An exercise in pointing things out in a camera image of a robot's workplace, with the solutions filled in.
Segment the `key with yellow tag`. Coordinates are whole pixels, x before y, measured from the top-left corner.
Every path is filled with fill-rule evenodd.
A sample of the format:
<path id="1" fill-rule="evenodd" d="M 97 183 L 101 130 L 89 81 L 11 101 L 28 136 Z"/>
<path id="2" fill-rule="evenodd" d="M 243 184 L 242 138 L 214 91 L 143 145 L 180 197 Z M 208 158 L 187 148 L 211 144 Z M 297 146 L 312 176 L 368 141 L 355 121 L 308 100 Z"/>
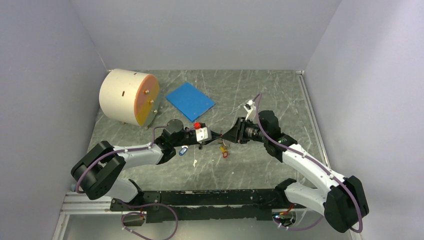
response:
<path id="1" fill-rule="evenodd" d="M 224 147 L 224 146 L 221 146 L 220 147 L 220 150 L 221 150 L 221 153 L 222 152 L 228 152 L 228 149 L 226 147 Z"/>

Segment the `key with blue tag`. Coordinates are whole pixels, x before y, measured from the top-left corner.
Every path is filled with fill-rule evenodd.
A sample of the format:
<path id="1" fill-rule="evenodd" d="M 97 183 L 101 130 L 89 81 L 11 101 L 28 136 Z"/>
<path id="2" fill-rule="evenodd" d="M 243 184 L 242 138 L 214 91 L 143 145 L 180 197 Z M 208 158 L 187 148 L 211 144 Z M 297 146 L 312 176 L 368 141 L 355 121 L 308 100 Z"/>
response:
<path id="1" fill-rule="evenodd" d="M 186 154 L 186 152 L 187 152 L 187 151 L 188 151 L 188 146 L 183 145 L 183 146 L 181 147 L 181 149 L 179 150 L 178 154 L 179 154 L 180 156 L 183 156 L 183 155 L 185 155 L 185 154 Z"/>

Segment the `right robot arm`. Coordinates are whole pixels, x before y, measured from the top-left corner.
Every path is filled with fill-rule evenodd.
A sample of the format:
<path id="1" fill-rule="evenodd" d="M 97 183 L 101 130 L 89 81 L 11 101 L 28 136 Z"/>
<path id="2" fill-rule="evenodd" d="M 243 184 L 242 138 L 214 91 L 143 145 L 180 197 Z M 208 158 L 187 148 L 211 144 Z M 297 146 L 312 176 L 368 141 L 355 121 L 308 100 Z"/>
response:
<path id="1" fill-rule="evenodd" d="M 270 156 L 294 168 L 314 186 L 284 180 L 275 187 L 276 204 L 282 208 L 299 204 L 322 215 L 340 233 L 353 229 L 355 224 L 360 232 L 362 219 L 370 212 L 362 182 L 354 175 L 346 177 L 331 170 L 309 154 L 297 140 L 281 131 L 272 110 L 259 112 L 258 120 L 254 123 L 239 117 L 221 137 L 235 144 L 262 143 Z"/>

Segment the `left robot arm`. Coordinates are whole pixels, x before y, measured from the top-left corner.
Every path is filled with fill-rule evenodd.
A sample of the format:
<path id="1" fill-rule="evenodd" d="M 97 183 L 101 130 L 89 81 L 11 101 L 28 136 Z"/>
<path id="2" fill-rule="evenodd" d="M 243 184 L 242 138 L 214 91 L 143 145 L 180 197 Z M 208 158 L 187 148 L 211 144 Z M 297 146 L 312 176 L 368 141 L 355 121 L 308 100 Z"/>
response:
<path id="1" fill-rule="evenodd" d="M 179 119 L 172 119 L 158 129 L 162 133 L 154 135 L 147 144 L 116 146 L 106 140 L 97 143 L 71 169 L 70 174 L 76 180 L 75 192 L 85 194 L 90 200 L 119 199 L 130 210 L 137 210 L 142 206 L 144 192 L 134 180 L 121 179 L 122 171 L 165 164 L 177 154 L 177 147 L 197 145 L 202 148 L 222 137 L 204 123 L 197 122 L 188 128 Z"/>

